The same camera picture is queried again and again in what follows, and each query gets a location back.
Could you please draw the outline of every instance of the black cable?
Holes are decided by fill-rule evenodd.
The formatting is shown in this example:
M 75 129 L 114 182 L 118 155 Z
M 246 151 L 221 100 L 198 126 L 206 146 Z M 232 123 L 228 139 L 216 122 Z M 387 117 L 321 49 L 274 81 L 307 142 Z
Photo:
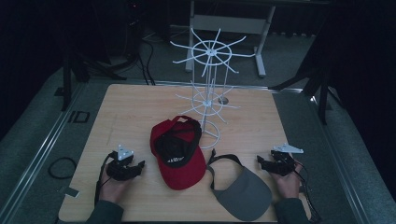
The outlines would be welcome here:
M 73 177 L 74 172 L 73 172 L 73 174 L 71 174 L 71 175 L 66 175 L 66 176 L 58 176 L 58 175 L 55 175 L 55 174 L 52 172 L 52 167 L 53 167 L 58 161 L 63 161 L 63 160 L 71 161 L 71 162 L 73 163 L 73 166 L 74 166 L 74 171 L 76 171 L 76 169 L 77 169 L 77 164 L 76 164 L 75 161 L 73 161 L 73 159 L 71 159 L 71 158 L 69 158 L 69 157 L 61 157 L 61 158 L 59 158 L 59 159 L 53 161 L 53 162 L 49 165 L 48 173 L 49 173 L 49 175 L 50 175 L 52 178 L 55 178 L 55 179 L 69 179 L 69 178 L 72 178 L 72 177 Z
M 308 188 L 308 181 L 307 181 L 308 177 L 309 177 L 309 173 L 308 173 L 307 169 L 300 162 L 297 162 L 297 163 L 299 163 L 304 168 L 304 170 L 307 173 L 307 179 L 305 180 L 297 171 L 295 171 L 295 170 L 293 171 L 295 174 L 297 174 L 297 176 L 300 177 L 300 180 L 303 183 L 305 198 L 306 198 L 306 201 L 308 203 L 309 209 L 311 211 L 311 216 L 312 216 L 310 222 L 312 222 L 312 223 L 320 223 L 322 221 L 322 218 L 320 217 L 317 209 L 312 204 L 311 199 L 310 199 L 310 195 L 309 195 L 309 188 Z
M 147 74 L 148 74 L 148 79 L 150 80 L 151 85 L 155 86 L 155 81 L 154 81 L 154 79 L 152 78 L 151 73 L 149 72 L 149 62 L 151 61 L 151 57 L 152 57 L 152 55 L 153 55 L 153 53 L 154 53 L 154 47 L 152 47 L 152 45 L 151 45 L 148 41 L 146 41 L 146 40 L 143 40 L 143 39 L 142 39 L 142 42 L 145 43 L 145 44 L 147 44 L 147 45 L 150 47 L 150 49 L 151 49 L 150 55 L 148 56 L 148 61 L 147 61 L 146 66 L 144 66 L 143 63 L 142 63 L 142 70 L 143 70 L 143 72 L 144 72 L 144 71 L 147 72 Z
M 102 186 L 107 183 L 112 177 L 109 177 L 105 182 L 103 182 L 103 184 L 100 186 L 100 188 L 102 188 Z
M 143 60 L 142 60 L 142 57 L 140 57 L 140 54 L 137 56 L 137 59 L 139 60 L 140 64 L 142 65 L 141 69 L 142 69 L 142 73 L 143 73 L 143 78 L 145 79 L 146 84 L 149 85 L 148 78 L 146 77 L 145 65 L 143 65 Z
M 94 197 L 94 199 L 93 199 L 93 204 L 94 204 L 94 205 L 96 205 L 96 203 L 99 201 L 100 189 L 101 189 L 102 186 L 111 178 L 111 177 L 110 177 L 104 184 L 102 184 L 102 174 L 103 174 L 103 171 L 105 170 L 107 160 L 111 157 L 111 155 L 112 155 L 113 153 L 115 153 L 115 152 L 113 151 L 113 152 L 109 153 L 109 154 L 106 156 L 105 160 L 104 160 L 103 163 L 102 163 L 102 166 L 100 167 L 99 178 L 98 178 L 98 181 L 96 181 L 95 197 Z
M 215 1 L 212 5 L 207 9 L 205 15 L 216 16 L 216 11 L 219 7 L 219 1 Z

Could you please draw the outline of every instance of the red cap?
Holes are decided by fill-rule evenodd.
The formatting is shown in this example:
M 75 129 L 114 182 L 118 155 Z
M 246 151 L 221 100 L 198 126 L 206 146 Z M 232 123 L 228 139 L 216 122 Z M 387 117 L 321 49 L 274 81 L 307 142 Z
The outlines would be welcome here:
M 163 180 L 171 189 L 187 189 L 205 174 L 204 154 L 199 148 L 200 123 L 187 116 L 165 120 L 151 130 L 151 153 L 157 158 Z

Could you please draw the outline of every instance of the wooden table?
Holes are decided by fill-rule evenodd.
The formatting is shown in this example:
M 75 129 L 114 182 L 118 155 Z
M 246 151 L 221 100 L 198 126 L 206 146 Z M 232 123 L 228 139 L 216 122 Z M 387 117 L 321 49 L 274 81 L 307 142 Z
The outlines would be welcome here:
M 125 209 L 124 221 L 239 221 L 230 215 L 216 200 L 209 185 L 212 176 L 204 178 L 189 189 L 172 190 L 163 182 L 157 161 L 149 148 L 151 128 L 191 108 L 191 101 L 177 97 L 191 97 L 191 87 L 111 85 L 100 107 L 91 134 L 78 163 L 70 187 L 77 189 L 77 198 L 66 196 L 59 212 L 62 221 L 85 221 L 93 210 L 95 182 L 106 155 L 117 150 L 117 145 L 134 151 L 133 165 L 146 161 L 142 175 L 132 183 L 121 206 Z M 217 155 L 235 154 L 243 165 L 262 178 L 278 200 L 276 186 L 266 171 L 257 163 L 260 155 L 269 160 L 273 146 L 287 142 L 271 92 L 264 89 L 237 89 L 226 94 L 228 105 L 221 116 L 208 118 L 220 131 L 215 145 Z M 191 111 L 186 114 L 194 119 L 202 118 Z M 203 135 L 200 145 L 213 139 Z M 203 149 L 206 161 L 211 148 Z M 240 168 L 228 160 L 213 164 L 216 170 L 217 189 L 227 188 L 235 180 Z M 309 210 L 302 195 L 305 210 Z M 276 221 L 271 205 L 256 221 Z

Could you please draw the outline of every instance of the gray sleeve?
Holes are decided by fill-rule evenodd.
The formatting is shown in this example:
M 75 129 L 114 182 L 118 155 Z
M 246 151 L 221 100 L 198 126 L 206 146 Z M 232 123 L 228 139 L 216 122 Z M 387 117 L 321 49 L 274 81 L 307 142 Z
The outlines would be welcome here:
M 99 201 L 93 209 L 87 224 L 119 224 L 121 223 L 123 209 L 111 202 Z
M 306 217 L 303 203 L 300 199 L 289 198 L 275 204 L 277 221 L 279 224 L 310 223 Z

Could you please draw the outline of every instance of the hand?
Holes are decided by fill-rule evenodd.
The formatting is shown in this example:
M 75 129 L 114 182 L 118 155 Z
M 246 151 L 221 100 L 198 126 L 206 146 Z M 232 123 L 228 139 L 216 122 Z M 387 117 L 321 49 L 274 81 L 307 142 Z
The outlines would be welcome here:
M 118 204 L 131 184 L 132 179 L 125 181 L 117 181 L 112 178 L 109 179 L 110 176 L 107 175 L 106 170 L 107 165 L 102 174 L 102 187 L 100 189 L 99 200 Z
M 303 166 L 297 162 L 295 171 L 300 173 Z M 281 176 L 274 173 L 270 173 L 270 176 L 275 180 L 277 189 L 279 190 L 280 196 L 283 198 L 298 198 L 300 192 L 300 177 L 294 172 L 288 175 Z

